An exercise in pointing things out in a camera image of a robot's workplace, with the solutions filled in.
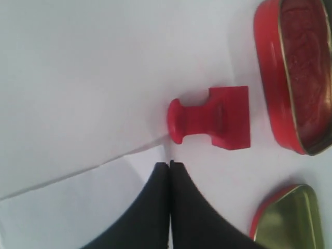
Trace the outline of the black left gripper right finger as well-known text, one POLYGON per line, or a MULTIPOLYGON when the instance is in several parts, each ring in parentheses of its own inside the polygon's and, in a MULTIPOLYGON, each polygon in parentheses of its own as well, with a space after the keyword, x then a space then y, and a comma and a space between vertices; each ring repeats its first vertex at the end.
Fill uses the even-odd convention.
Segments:
POLYGON ((181 162, 170 162, 174 248, 262 248, 207 202, 181 162))

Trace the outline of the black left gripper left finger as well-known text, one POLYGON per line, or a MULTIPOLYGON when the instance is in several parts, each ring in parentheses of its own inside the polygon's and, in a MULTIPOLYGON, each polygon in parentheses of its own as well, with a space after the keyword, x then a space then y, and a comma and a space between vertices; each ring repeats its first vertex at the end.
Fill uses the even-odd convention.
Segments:
POLYGON ((158 162, 130 207, 84 248, 168 248, 169 227, 169 166, 158 162))

